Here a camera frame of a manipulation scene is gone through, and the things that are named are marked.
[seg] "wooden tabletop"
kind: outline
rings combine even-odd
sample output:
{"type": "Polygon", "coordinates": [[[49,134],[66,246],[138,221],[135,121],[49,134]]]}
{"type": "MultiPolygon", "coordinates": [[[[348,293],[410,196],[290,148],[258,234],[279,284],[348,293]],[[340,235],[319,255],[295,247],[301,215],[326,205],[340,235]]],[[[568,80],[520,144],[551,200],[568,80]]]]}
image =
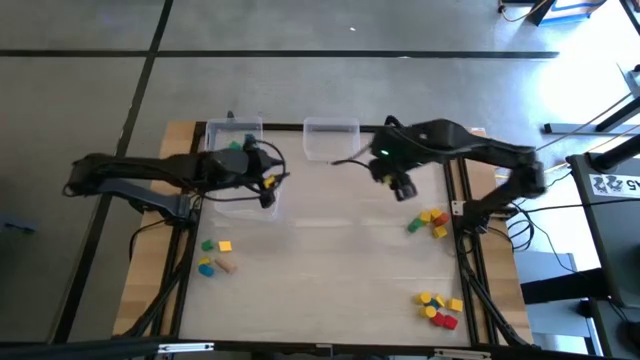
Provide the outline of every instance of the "wooden tabletop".
{"type": "MultiPolygon", "coordinates": [[[[176,153],[189,152],[194,129],[195,122],[170,122],[160,148],[159,157],[164,158],[176,153]]],[[[480,198],[495,188],[495,168],[493,166],[473,161],[467,163],[474,198],[480,198]]],[[[457,167],[454,166],[456,194],[462,194],[461,183],[455,168],[457,167]]],[[[152,182],[151,188],[163,194],[179,192],[179,189],[158,181],[152,182]]],[[[158,220],[160,217],[157,213],[145,213],[141,225],[144,226],[158,220]]],[[[493,221],[491,226],[504,232],[507,231],[503,222],[493,221]]],[[[120,309],[113,328],[114,334],[128,330],[156,296],[168,253],[171,231],[171,227],[158,225],[138,235],[120,309]]],[[[532,341],[511,245],[493,233],[482,235],[481,239],[491,297],[518,334],[525,340],[532,341]]],[[[172,296],[168,301],[167,309],[172,309],[173,305],[172,296]]],[[[477,299],[474,309],[478,319],[479,340],[486,342],[487,331],[484,327],[482,306],[477,299]]],[[[169,332],[171,315],[172,311],[165,311],[162,334],[169,332]]]]}

